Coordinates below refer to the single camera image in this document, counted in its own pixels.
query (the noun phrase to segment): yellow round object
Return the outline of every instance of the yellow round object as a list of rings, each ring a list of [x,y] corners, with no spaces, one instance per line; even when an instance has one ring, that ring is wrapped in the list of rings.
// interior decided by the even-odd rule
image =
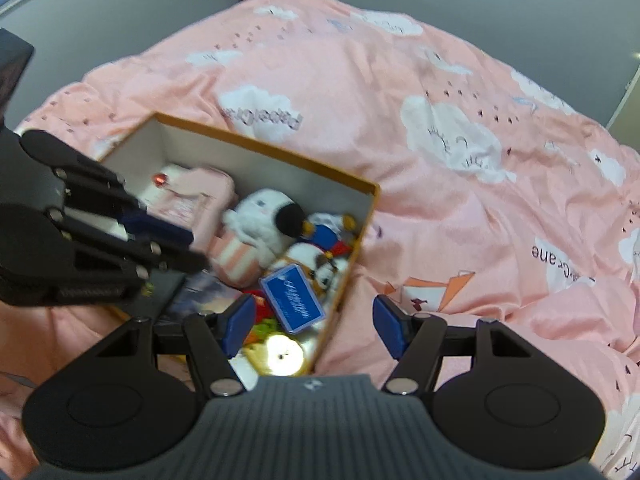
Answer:
[[[316,230],[316,226],[313,225],[309,220],[305,220],[302,222],[302,235],[305,238],[309,238],[314,231]]]
[[[295,339],[281,332],[246,346],[244,355],[260,375],[293,377],[305,369],[305,353]]]
[[[351,215],[344,215],[344,217],[342,218],[342,226],[347,231],[355,231],[356,219]]]

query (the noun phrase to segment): stuffed toy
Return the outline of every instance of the stuffed toy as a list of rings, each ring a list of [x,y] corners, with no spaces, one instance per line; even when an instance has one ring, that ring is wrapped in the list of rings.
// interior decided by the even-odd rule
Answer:
[[[313,213],[303,225],[302,240],[330,253],[330,257],[349,254],[355,238],[356,221],[351,215]]]
[[[302,268],[316,298],[320,301],[324,299],[338,275],[338,267],[330,254],[307,242],[293,244],[284,256],[271,264],[268,274],[289,264],[298,264]]]
[[[305,215],[287,195],[261,189],[222,215],[224,231],[209,256],[222,282],[235,288],[254,283],[302,234]]]

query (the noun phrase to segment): gray wall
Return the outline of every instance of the gray wall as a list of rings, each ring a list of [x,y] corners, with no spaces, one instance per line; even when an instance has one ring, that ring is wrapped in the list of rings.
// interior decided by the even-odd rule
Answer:
[[[37,53],[10,105],[17,122],[93,67],[136,54],[237,0],[28,0],[0,15]],[[448,30],[607,123],[638,68],[640,0],[343,0]]]
[[[640,0],[342,1],[460,36],[603,124],[638,68]]]
[[[61,86],[95,66],[138,54],[237,0],[26,0],[0,27],[36,47],[7,113],[16,124]]]

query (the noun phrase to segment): pink blanket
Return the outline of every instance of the pink blanket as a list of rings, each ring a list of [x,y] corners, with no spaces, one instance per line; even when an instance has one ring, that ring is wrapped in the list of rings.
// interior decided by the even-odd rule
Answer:
[[[389,293],[450,324],[504,320],[587,383],[607,410],[593,464],[640,462],[636,302],[640,157],[476,47],[408,16],[333,0],[249,0],[106,64],[25,119],[100,156],[152,110],[282,144],[379,182],[320,374],[394,366],[371,320]],[[114,320],[2,307],[4,371],[39,383]],[[447,361],[443,377],[463,368]],[[33,466],[1,383],[0,467]]]

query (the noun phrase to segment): ribbed gray surface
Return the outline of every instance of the ribbed gray surface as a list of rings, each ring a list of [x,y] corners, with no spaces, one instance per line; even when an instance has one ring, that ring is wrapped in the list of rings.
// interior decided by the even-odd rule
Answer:
[[[322,386],[306,386],[319,381]],[[421,403],[378,392],[367,376],[261,378],[211,401],[178,446],[108,474],[41,467],[30,480],[602,480],[585,461],[545,473],[486,465],[445,440]]]

